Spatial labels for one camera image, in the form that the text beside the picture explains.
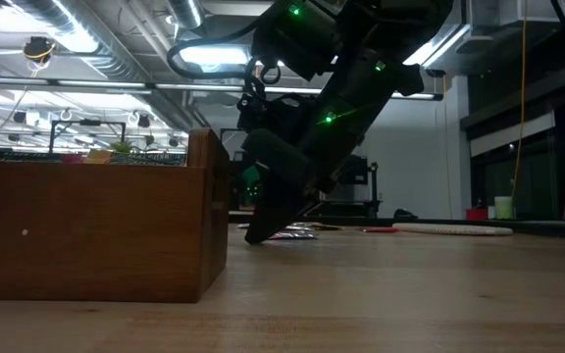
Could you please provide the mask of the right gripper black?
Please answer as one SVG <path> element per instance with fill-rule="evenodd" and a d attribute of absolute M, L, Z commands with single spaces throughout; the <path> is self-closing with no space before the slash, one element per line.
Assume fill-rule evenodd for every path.
<path fill-rule="evenodd" d="M 333 92 L 287 93 L 274 100 L 241 96 L 237 127 L 247 133 L 242 148 L 271 171 L 245 234 L 247 243 L 269 239 L 319 206 L 320 191 L 333 191 L 336 180 L 324 173 L 308 150 L 326 145 L 328 139 L 317 130 L 333 123 L 340 108 L 341 96 Z"/>

